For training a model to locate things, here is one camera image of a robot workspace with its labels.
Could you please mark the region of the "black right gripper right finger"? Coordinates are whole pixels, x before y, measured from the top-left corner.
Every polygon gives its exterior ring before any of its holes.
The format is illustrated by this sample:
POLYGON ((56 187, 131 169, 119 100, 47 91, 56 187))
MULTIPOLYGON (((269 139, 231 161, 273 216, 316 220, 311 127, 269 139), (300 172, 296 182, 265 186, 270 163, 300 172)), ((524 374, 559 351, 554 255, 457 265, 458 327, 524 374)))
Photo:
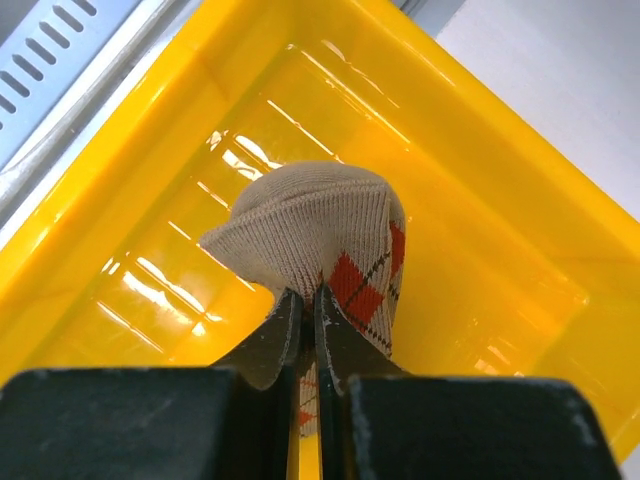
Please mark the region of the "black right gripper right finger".
POLYGON ((549 378, 412 375, 314 299, 325 479, 617 479, 596 415, 549 378))

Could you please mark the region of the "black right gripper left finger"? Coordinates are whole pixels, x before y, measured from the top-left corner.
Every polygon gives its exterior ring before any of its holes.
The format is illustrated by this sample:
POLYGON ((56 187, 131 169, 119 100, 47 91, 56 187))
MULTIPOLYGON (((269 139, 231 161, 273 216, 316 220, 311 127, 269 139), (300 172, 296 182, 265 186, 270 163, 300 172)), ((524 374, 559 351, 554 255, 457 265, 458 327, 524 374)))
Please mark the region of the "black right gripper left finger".
POLYGON ((33 369, 1 390, 5 479, 294 479, 302 299, 204 367, 33 369))

